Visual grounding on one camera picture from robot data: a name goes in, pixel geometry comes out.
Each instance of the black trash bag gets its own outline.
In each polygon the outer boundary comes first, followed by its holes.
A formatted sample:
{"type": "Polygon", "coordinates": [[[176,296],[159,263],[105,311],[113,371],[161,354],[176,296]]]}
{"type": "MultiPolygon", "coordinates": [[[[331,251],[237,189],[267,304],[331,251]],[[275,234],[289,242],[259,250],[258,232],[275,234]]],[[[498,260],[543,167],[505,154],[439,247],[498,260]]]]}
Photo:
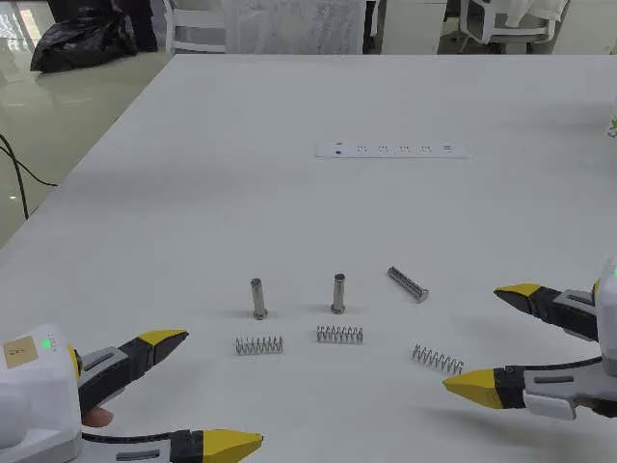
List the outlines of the black trash bag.
{"type": "Polygon", "coordinates": [[[30,70],[89,68],[137,54],[125,18],[119,12],[82,9],[74,19],[54,24],[40,39],[30,70]]]}

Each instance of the electrical outlet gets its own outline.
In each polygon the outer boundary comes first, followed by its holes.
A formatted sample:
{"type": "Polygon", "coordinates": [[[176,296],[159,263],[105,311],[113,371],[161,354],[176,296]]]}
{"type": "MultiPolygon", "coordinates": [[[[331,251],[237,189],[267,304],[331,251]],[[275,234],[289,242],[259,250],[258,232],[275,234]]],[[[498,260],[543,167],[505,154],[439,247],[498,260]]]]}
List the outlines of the electrical outlet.
{"type": "Polygon", "coordinates": [[[317,144],[317,157],[351,158],[468,158],[467,151],[456,145],[360,145],[345,142],[317,144]]]}

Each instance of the coil spring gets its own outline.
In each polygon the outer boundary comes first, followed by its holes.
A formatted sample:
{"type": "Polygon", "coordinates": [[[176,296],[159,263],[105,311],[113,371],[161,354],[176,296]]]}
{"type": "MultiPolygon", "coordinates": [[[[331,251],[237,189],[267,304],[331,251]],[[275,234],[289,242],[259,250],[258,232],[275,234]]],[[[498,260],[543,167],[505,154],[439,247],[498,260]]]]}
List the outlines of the coil spring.
{"type": "Polygon", "coordinates": [[[450,374],[461,374],[465,365],[458,359],[442,354],[437,350],[429,349],[421,344],[416,344],[412,351],[412,359],[428,367],[437,368],[450,374]]]}
{"type": "Polygon", "coordinates": [[[362,344],[362,328],[356,326],[318,326],[317,342],[362,344]]]}
{"type": "Polygon", "coordinates": [[[235,352],[238,355],[281,354],[282,337],[236,338],[235,352]]]}

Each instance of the white cabinet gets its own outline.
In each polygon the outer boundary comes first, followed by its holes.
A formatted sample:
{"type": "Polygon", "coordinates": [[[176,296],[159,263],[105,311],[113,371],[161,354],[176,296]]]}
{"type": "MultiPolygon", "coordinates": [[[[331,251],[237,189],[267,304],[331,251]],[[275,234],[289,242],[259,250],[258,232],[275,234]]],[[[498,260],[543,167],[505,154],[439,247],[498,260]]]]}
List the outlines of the white cabinet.
{"type": "Polygon", "coordinates": [[[442,34],[445,3],[388,0],[382,54],[436,54],[442,34]]]}

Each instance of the glossy floor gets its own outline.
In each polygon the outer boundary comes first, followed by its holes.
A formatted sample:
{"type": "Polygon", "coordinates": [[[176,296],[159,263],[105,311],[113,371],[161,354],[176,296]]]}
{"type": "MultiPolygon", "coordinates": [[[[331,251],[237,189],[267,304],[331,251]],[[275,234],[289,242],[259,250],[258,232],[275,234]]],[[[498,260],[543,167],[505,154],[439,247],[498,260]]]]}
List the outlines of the glossy floor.
{"type": "MultiPolygon", "coordinates": [[[[39,75],[32,51],[53,23],[46,2],[0,2],[0,133],[17,157],[58,183],[169,61],[140,54],[98,68],[39,75]]],[[[31,210],[51,187],[24,174],[31,210]]],[[[0,247],[23,223],[13,164],[0,151],[0,247]]]]}

